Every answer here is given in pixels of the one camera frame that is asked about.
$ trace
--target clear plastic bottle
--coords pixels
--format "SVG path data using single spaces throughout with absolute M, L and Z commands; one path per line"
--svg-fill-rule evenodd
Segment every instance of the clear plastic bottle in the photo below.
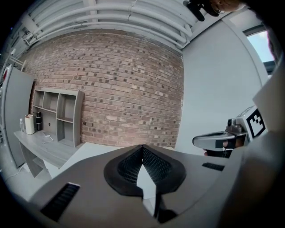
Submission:
M 21 129 L 21 132 L 24 133 L 24 122 L 23 122 L 23 119 L 20 119 L 20 129 Z

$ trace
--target brick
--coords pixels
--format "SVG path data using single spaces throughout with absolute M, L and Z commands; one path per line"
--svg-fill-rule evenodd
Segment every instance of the brick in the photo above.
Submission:
M 21 60 L 27 60 L 25 71 L 35 78 L 33 90 L 85 93 L 83 142 L 175 146 L 184 72 L 181 54 L 171 48 L 133 33 L 96 29 L 55 37 Z

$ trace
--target desk leg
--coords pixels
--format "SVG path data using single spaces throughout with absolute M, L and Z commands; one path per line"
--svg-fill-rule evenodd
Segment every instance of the desk leg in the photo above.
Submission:
M 43 170 L 42 167 L 38 166 L 36 163 L 33 162 L 33 160 L 37 157 L 35 156 L 31 151 L 29 151 L 21 142 L 20 143 L 20 147 L 23 153 L 23 156 L 26 160 L 26 163 L 28 165 L 28 168 L 30 169 L 33 177 L 36 177 L 40 171 Z

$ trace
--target floor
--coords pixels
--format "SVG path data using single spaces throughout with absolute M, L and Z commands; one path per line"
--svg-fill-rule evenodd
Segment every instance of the floor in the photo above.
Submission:
M 4 142 L 0 144 L 0 169 L 9 190 L 27 201 L 40 187 L 51 180 L 49 173 L 45 170 L 34 178 L 26 165 L 23 168 L 16 168 Z

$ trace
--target black cylindrical container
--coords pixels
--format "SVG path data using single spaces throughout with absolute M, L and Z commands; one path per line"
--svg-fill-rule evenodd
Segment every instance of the black cylindrical container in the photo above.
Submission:
M 41 112 L 37 112 L 36 115 L 36 124 L 37 124 L 37 130 L 42 130 L 42 117 L 41 117 Z

